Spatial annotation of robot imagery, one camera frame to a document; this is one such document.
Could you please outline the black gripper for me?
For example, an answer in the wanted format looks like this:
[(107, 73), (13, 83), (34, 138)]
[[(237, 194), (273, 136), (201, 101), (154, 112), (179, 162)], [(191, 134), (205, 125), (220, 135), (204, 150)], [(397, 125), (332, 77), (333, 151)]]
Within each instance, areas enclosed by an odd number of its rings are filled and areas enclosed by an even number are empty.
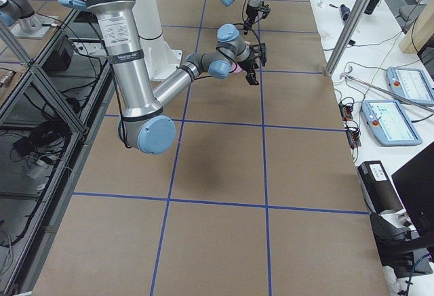
[(250, 85), (259, 85), (256, 78), (255, 70), (259, 68), (257, 60), (259, 60), (262, 66), (266, 65), (267, 62), (267, 46), (266, 43), (259, 43), (256, 45), (246, 45), (244, 53), (246, 56), (237, 56), (237, 63), (244, 71), (247, 72), (245, 75), (246, 81)]
[(261, 1), (258, 6), (248, 5), (246, 9), (247, 19), (243, 21), (243, 33), (247, 35), (251, 29), (250, 20), (261, 20), (268, 17), (271, 9), (268, 4)]

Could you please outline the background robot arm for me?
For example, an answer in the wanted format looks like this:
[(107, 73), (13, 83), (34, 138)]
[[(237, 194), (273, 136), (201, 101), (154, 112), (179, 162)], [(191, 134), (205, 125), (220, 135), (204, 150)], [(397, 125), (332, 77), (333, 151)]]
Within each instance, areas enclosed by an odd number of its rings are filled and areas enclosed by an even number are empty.
[(28, 0), (1, 0), (1, 22), (17, 38), (42, 39), (56, 20), (39, 15)]

